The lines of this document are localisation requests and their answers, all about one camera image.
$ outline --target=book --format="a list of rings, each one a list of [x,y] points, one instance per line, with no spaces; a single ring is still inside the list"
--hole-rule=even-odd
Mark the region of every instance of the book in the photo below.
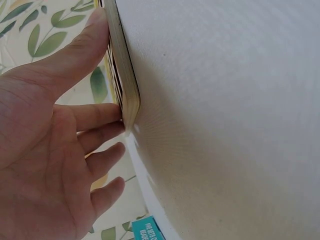
[[[128,135],[132,130],[140,107],[140,94],[135,73],[116,0],[95,0],[95,6],[105,8],[110,41],[104,57],[104,64],[112,100],[121,107],[125,133]]]

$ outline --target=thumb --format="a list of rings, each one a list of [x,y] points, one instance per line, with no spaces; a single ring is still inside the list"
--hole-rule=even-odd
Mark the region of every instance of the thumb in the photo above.
[[[47,58],[13,69],[12,74],[41,86],[56,101],[97,67],[108,44],[107,16],[104,8],[97,8],[69,45]]]

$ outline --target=finger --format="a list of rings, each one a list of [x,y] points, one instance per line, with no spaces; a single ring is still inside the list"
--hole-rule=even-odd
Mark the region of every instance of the finger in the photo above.
[[[81,34],[69,45],[40,61],[17,67],[9,74],[40,86],[55,102],[96,68],[108,44],[106,13],[103,8],[97,8]]]
[[[106,141],[122,134],[124,131],[124,124],[116,121],[90,131],[79,133],[78,142],[82,146],[85,155],[87,155],[99,148]]]
[[[105,151],[91,154],[86,159],[92,182],[102,178],[125,154],[126,148],[123,143],[118,142]]]
[[[112,207],[125,189],[125,181],[117,177],[107,186],[96,189],[91,193],[91,203],[96,217],[100,217],[105,211]]]
[[[113,103],[68,106],[68,108],[74,114],[78,132],[99,128],[122,118],[120,107]]]

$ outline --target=green leaf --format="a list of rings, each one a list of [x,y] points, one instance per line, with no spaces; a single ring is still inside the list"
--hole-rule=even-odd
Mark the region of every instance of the green leaf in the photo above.
[[[101,232],[101,240],[116,240],[116,227],[103,230]]]
[[[47,6],[45,6],[45,5],[41,6],[41,11],[42,11],[44,14],[47,14]]]
[[[83,6],[85,6],[85,5],[89,5],[89,4],[93,4],[94,3],[94,0],[91,0],[91,1],[89,1],[89,2],[87,2],[87,3],[85,3],[85,4],[83,4]]]
[[[90,9],[93,9],[94,7],[95,7],[95,5],[89,5],[89,6],[85,6],[83,8],[73,9],[72,11],[74,11],[74,12],[85,12],[85,11],[88,11]]]
[[[76,9],[77,7],[79,7],[79,6],[80,6],[81,4],[83,4],[83,3],[84,3],[84,0],[78,1],[78,3],[71,8],[71,11],[73,11],[74,9]]]
[[[67,33],[65,31],[57,32],[48,37],[37,49],[34,56],[43,57],[55,51],[65,40]]]
[[[16,21],[10,23],[8,26],[6,26],[2,32],[0,32],[0,38],[2,38],[7,32],[9,32],[13,27],[14,25],[16,24]]]
[[[95,230],[94,230],[94,227],[93,227],[93,226],[91,227],[89,233],[91,233],[91,234],[94,234],[94,233],[95,233]]]
[[[100,67],[97,67],[90,77],[91,91],[96,104],[102,103],[108,94],[107,84]]]
[[[138,216],[138,217],[136,218],[136,220],[143,219],[146,215],[147,215],[147,214],[145,214],[145,215],[143,215],[143,216]]]
[[[28,41],[28,51],[31,57],[35,56],[39,35],[40,35],[40,25],[37,24],[32,30],[29,37],[29,41]]]
[[[132,226],[130,226],[130,222],[126,222],[124,224],[122,224],[122,227],[124,230],[126,230],[127,232],[132,232]]]
[[[58,11],[58,12],[56,12],[55,14],[53,14],[52,15],[52,17],[51,17],[51,24],[52,24],[52,26],[56,26],[56,24],[58,23],[58,22],[60,22],[60,19],[61,19],[61,17],[62,17],[62,14],[64,14],[64,12],[65,12],[65,10],[61,10],[61,11]]]
[[[80,23],[85,17],[86,17],[85,15],[77,15],[77,16],[68,17],[64,20],[57,22],[53,26],[56,28],[69,28],[69,27],[72,27],[72,26]]]
[[[25,4],[18,6],[17,8],[15,8],[11,12],[9,12],[8,15],[0,23],[4,23],[5,21],[13,19],[14,17],[18,16],[19,14],[21,14],[22,12],[27,10],[27,8],[29,8],[32,4],[33,4],[33,2],[28,2],[28,3],[25,3]]]
[[[3,13],[3,11],[5,10],[5,7],[7,5],[7,1],[8,0],[4,0],[3,3],[0,6],[0,15]]]
[[[34,21],[37,19],[37,17],[39,16],[39,11],[38,10],[34,10],[22,23],[22,25],[19,27],[19,32],[21,32],[21,30],[30,22]]]

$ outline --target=teal label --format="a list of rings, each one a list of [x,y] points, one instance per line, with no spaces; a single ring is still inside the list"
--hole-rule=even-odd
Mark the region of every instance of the teal label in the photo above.
[[[135,240],[165,240],[153,216],[132,222]]]

